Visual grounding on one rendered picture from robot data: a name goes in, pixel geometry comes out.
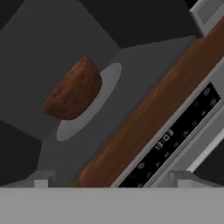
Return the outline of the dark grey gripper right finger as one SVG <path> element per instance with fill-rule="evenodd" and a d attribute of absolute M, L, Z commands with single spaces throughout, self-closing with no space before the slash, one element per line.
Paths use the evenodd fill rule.
<path fill-rule="evenodd" d="M 221 188 L 221 185 L 198 178 L 190 171 L 171 171 L 170 181 L 171 186 L 177 188 Z"/>

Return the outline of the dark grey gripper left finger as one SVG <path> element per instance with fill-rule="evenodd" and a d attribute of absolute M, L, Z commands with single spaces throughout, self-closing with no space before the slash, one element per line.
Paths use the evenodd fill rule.
<path fill-rule="evenodd" d="M 12 184 L 8 184 L 6 185 L 6 187 L 48 188 L 53 185 L 54 180 L 55 180 L 54 171 L 35 171 L 28 178 L 19 180 Z"/>

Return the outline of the brown wooden bowl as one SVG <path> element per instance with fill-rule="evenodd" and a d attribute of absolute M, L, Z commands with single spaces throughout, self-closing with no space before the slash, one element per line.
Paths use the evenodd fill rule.
<path fill-rule="evenodd" d="M 93 102 L 102 87 L 97 66 L 88 57 L 80 59 L 46 99 L 43 110 L 60 120 L 73 120 Z"/>

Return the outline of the dark grey microwave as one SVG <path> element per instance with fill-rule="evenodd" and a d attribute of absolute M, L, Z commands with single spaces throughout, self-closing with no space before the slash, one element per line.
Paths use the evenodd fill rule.
<path fill-rule="evenodd" d="M 0 185 L 36 170 L 67 186 L 193 42 L 184 0 L 0 0 L 19 9 L 0 31 Z M 58 141 L 42 106 L 83 56 L 122 73 L 101 110 Z"/>

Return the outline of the grey microwave turntable plate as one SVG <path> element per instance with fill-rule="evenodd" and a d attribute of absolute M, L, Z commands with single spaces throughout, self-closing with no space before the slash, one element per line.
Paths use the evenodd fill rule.
<path fill-rule="evenodd" d="M 101 71 L 102 85 L 99 94 L 80 116 L 73 120 L 62 120 L 60 122 L 56 133 L 56 138 L 59 142 L 66 141 L 77 134 L 100 111 L 103 104 L 114 91 L 121 73 L 122 65 L 120 63 L 111 64 Z"/>

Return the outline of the grey cupboard door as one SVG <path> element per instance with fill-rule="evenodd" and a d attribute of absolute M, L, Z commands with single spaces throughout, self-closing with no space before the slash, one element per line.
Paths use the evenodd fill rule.
<path fill-rule="evenodd" d="M 198 0 L 190 9 L 202 36 L 206 36 L 224 16 L 224 0 Z"/>

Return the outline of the silver oven with black panel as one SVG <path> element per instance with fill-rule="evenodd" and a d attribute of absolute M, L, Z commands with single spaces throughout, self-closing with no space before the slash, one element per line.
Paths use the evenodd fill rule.
<path fill-rule="evenodd" d="M 224 57 L 143 147 L 112 186 L 151 186 L 223 103 Z"/>

